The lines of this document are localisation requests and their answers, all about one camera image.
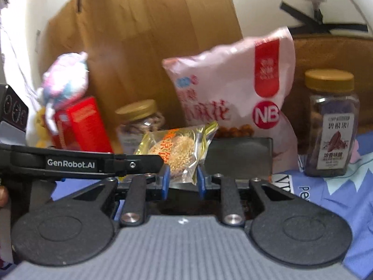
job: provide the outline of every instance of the gray ribbed surface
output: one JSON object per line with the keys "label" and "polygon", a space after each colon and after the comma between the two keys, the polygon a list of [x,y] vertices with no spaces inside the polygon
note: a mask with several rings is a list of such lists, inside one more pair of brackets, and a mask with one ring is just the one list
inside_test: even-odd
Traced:
{"label": "gray ribbed surface", "polygon": [[121,230],[101,255],[76,266],[22,263],[5,280],[356,280],[342,265],[292,269],[260,254],[239,229],[215,217],[153,216]]}

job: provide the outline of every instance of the human hand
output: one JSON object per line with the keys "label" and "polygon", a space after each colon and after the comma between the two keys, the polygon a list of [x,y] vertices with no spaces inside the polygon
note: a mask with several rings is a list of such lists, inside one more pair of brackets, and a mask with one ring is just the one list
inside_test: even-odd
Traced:
{"label": "human hand", "polygon": [[5,206],[7,204],[9,198],[8,190],[5,186],[0,186],[0,207]]}

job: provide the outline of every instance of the pecan jar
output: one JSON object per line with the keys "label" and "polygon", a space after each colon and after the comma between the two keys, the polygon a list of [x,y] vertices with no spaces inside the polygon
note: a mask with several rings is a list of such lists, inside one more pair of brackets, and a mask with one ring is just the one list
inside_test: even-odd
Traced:
{"label": "pecan jar", "polygon": [[124,154],[133,154],[146,133],[162,130],[165,118],[154,100],[135,102],[115,111],[118,139]]}
{"label": "pecan jar", "polygon": [[359,98],[353,93],[353,74],[335,69],[305,73],[310,94],[310,145],[305,174],[342,176],[347,171],[355,142]]}

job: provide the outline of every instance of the blue logo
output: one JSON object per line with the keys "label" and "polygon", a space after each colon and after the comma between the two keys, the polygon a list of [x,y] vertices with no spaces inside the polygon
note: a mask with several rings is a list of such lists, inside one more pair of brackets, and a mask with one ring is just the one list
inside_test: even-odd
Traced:
{"label": "blue logo", "polygon": [[176,86],[178,88],[188,87],[189,85],[191,85],[191,83],[192,81],[189,77],[182,77],[176,80]]}

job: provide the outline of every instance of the pink snack bag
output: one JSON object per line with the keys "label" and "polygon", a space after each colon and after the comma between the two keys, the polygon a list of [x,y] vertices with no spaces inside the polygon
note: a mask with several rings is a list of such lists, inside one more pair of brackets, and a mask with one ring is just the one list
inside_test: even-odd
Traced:
{"label": "pink snack bag", "polygon": [[193,57],[163,60],[188,126],[217,121],[218,137],[270,137],[273,173],[298,169],[297,138],[281,112],[295,50],[287,28]]}

